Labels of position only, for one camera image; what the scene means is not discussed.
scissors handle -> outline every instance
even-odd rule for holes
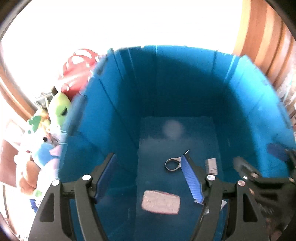
[[[171,162],[171,161],[178,163],[178,166],[177,166],[175,169],[169,169],[169,168],[167,167],[167,163],[169,163],[169,162]],[[168,171],[173,172],[173,171],[178,170],[180,167],[181,167],[181,157],[170,158],[170,159],[168,159],[168,160],[165,162],[165,168],[166,168]]]

green alien plush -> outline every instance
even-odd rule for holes
[[[48,114],[51,125],[61,126],[71,108],[71,102],[63,93],[57,93],[48,106]]]

pile of stuffed animals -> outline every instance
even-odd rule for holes
[[[30,198],[42,197],[57,178],[61,153],[60,127],[71,102],[63,93],[51,100],[48,111],[38,110],[28,120],[30,129],[24,134],[21,151],[15,156],[17,188]]]

blue plastic bin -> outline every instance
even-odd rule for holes
[[[272,86],[247,56],[173,46],[110,50],[94,71],[64,125],[68,133],[59,178],[75,181],[118,156],[105,197],[96,205],[111,241],[189,240],[201,206],[193,203],[182,171],[167,159],[190,149],[196,164],[216,158],[218,177],[239,179],[232,160],[242,156],[266,177],[287,176],[268,143],[295,148],[292,128]],[[145,190],[181,198],[178,215],[142,210]],[[75,203],[72,218],[83,240]],[[220,240],[224,209],[216,231]]]

bin floor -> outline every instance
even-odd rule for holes
[[[141,119],[137,175],[135,240],[189,240],[202,210],[194,203],[181,169],[169,172],[164,163],[190,149],[193,161],[205,169],[205,160],[216,158],[218,177],[223,171],[215,125],[210,117],[147,117]],[[162,215],[142,210],[145,190],[176,194],[181,199],[177,215]],[[220,221],[216,236],[223,231]]]

